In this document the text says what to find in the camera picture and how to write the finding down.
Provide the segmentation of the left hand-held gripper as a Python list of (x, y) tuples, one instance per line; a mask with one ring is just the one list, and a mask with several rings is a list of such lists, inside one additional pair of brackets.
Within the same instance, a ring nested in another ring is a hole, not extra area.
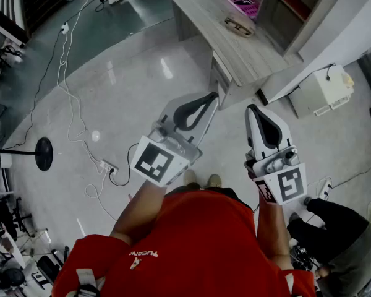
[(171, 100), (142, 136), (130, 168), (149, 182), (167, 187), (202, 155), (198, 148), (218, 108), (216, 92), (197, 92)]

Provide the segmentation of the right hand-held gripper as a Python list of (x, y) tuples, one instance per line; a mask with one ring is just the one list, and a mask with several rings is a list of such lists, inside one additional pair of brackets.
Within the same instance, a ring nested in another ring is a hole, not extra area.
[[(292, 145), (289, 126), (274, 112), (255, 104), (246, 108), (245, 121), (254, 157), (247, 153), (244, 165), (265, 202), (284, 205), (305, 196), (305, 164)], [(270, 151), (279, 152), (266, 157)]]

